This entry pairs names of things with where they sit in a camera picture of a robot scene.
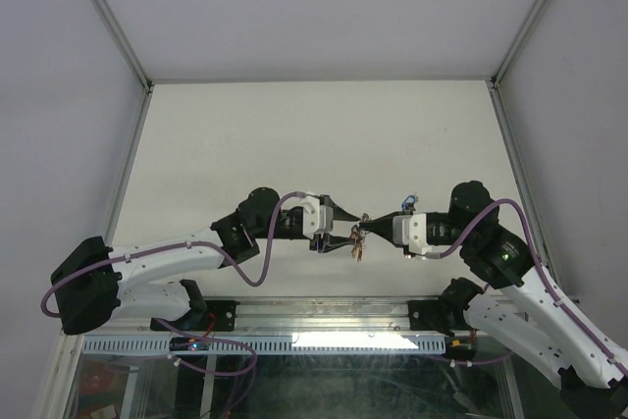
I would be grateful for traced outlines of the metal keyring holder with rings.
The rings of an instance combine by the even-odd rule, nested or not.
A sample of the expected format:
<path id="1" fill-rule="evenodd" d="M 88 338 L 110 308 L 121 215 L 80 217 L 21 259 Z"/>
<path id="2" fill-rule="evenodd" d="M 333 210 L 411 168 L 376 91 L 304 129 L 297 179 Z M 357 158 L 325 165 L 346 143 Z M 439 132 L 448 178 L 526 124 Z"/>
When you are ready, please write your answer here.
<path id="1" fill-rule="evenodd" d="M 352 242 L 351 257 L 360 262 L 363 257 L 365 239 L 369 232 L 360 227 L 361 223 L 366 223 L 370 220 L 370 216 L 367 213 L 363 213 L 359 221 L 356 222 L 350 230 L 349 238 Z"/>

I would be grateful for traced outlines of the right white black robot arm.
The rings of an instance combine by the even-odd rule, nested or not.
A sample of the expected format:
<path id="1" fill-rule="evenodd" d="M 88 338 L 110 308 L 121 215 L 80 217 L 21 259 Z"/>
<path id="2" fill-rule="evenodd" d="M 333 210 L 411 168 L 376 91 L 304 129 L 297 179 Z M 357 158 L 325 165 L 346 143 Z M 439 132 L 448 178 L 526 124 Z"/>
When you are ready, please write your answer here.
<path id="1" fill-rule="evenodd" d="M 499 208 L 477 181 L 458 184 L 446 212 L 408 209 L 360 223 L 360 229 L 407 257 L 442 260 L 457 252 L 480 283 L 457 278 L 420 313 L 430 329 L 452 336 L 466 325 L 526 360 L 579 418 L 627 415 L 627 351 L 588 319 L 542 265 L 530 229 L 523 236 L 499 221 Z"/>

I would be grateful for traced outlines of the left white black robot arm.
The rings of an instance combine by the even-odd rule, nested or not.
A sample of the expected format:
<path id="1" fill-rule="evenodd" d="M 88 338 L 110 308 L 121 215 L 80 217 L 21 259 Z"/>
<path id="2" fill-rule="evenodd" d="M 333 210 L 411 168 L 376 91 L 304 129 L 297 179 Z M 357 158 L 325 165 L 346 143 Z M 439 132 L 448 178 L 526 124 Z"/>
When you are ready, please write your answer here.
<path id="1" fill-rule="evenodd" d="M 144 246 L 114 247 L 101 236 L 83 240 L 51 274 L 40 307 L 69 336 L 120 320 L 192 330 L 208 308 L 189 273 L 233 268 L 257 288 L 268 275 L 275 240 L 305 240 L 310 250 L 326 253 L 354 242 L 333 236 L 334 224 L 359 220 L 326 194 L 280 196 L 258 187 L 234 212 L 186 236 Z"/>

